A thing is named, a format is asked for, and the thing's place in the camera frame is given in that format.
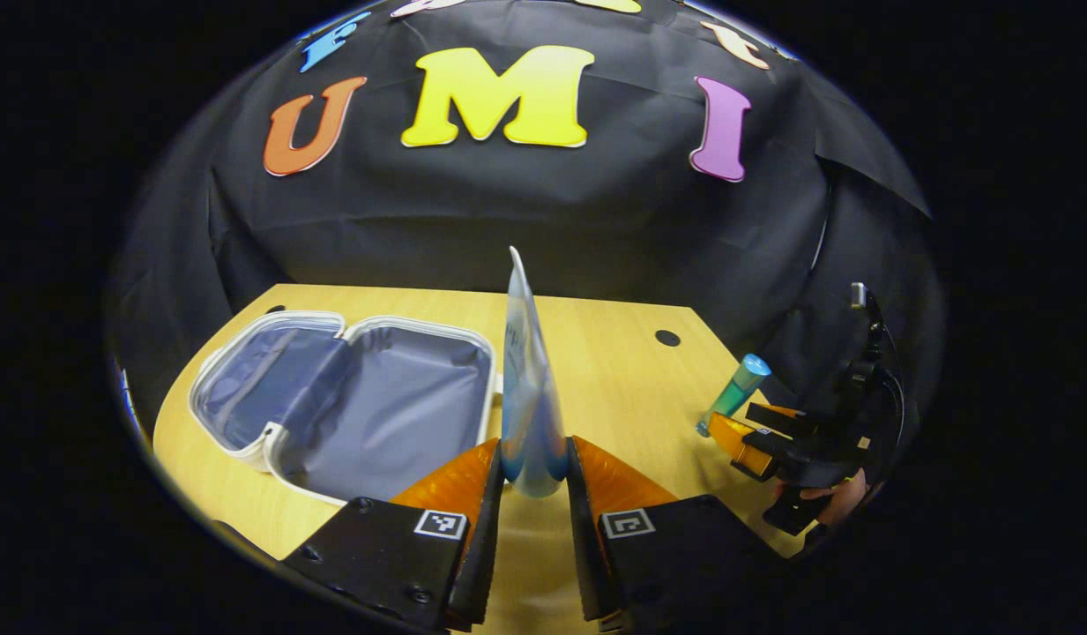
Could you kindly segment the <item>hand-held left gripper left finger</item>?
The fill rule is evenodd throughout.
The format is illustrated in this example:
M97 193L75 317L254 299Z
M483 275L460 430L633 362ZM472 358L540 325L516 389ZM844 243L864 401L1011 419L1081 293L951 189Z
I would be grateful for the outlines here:
M470 631L486 618L503 482L502 443L491 438L391 501L357 497L284 564L409 627Z

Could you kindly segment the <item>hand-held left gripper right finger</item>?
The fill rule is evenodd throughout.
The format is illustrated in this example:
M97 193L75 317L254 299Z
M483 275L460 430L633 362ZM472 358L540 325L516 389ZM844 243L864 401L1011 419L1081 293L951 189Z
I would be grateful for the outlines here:
M602 634L745 634L792 563L716 496L669 493L569 437L569 507L584 619Z

